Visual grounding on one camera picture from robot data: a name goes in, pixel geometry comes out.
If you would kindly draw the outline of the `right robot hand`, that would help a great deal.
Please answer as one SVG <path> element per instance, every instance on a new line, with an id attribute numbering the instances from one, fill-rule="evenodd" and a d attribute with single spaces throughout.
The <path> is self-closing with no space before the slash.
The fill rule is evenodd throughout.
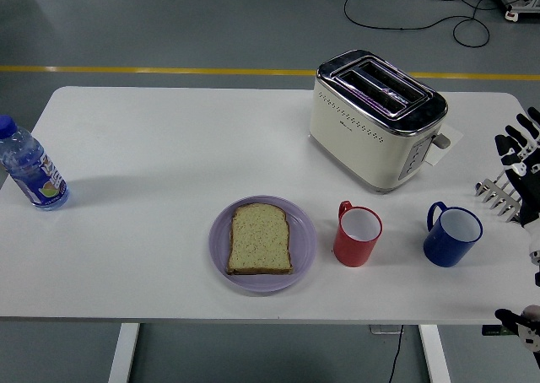
<path id="1" fill-rule="evenodd" d="M 511 125 L 506 134 L 497 135 L 495 145 L 507 179 L 521 197 L 519 219 L 521 227 L 530 235 L 529 256 L 539 263 L 539 110 L 529 107 L 527 114 L 516 116 L 528 131 L 524 135 Z"/>

